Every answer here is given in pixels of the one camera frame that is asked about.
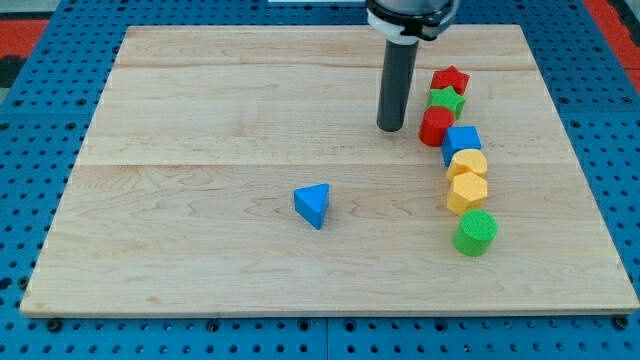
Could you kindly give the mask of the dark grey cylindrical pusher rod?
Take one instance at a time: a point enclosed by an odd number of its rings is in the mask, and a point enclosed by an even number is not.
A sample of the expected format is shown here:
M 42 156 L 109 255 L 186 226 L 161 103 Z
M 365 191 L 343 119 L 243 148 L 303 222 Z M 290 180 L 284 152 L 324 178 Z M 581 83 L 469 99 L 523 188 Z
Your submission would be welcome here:
M 418 42 L 386 41 L 377 111 L 377 126 L 382 131 L 396 132 L 404 125 L 417 50 Z

